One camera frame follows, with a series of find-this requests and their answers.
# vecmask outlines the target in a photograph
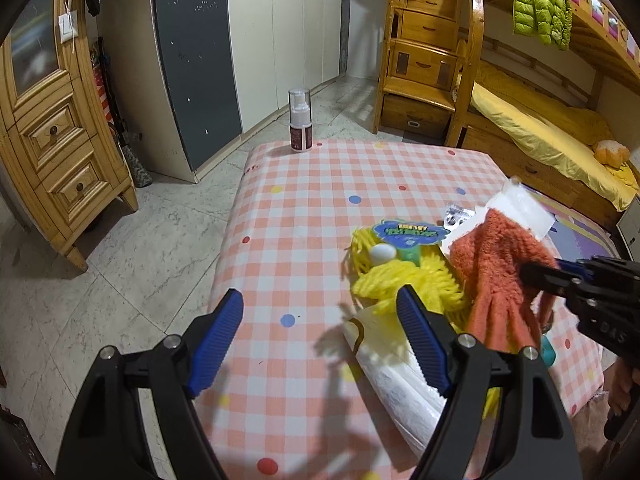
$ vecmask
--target green jacket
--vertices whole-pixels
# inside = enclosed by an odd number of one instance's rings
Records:
[[[574,14],[569,0],[513,0],[513,31],[566,50]]]

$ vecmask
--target gray wardrobe door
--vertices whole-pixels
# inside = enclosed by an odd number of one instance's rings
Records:
[[[226,0],[156,0],[169,99],[192,170],[241,131]]]

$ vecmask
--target marble tile floor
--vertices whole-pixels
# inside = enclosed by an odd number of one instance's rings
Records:
[[[312,97],[314,139],[421,142],[399,130],[368,130],[376,83],[345,76]],[[199,184],[154,175],[130,214],[115,201],[78,247],[80,274],[37,231],[0,222],[0,366],[8,386],[0,404],[23,418],[55,469],[66,419],[98,350],[151,348],[182,333],[206,310],[226,220],[248,153],[288,139],[288,114],[268,124]],[[152,409],[142,395],[156,469],[173,477]]]

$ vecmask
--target yellow bedding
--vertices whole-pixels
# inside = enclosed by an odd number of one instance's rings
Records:
[[[607,121],[596,112],[567,107],[484,61],[471,103],[531,158],[585,183],[618,211],[624,211],[636,195],[638,183],[631,168],[603,166],[588,146],[613,138]]]

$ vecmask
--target person's hand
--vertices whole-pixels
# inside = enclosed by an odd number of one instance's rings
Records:
[[[626,412],[631,402],[630,391],[635,384],[640,384],[640,370],[632,368],[620,357],[613,365],[613,380],[611,381],[611,391],[609,392],[609,406],[613,412],[620,416]]]

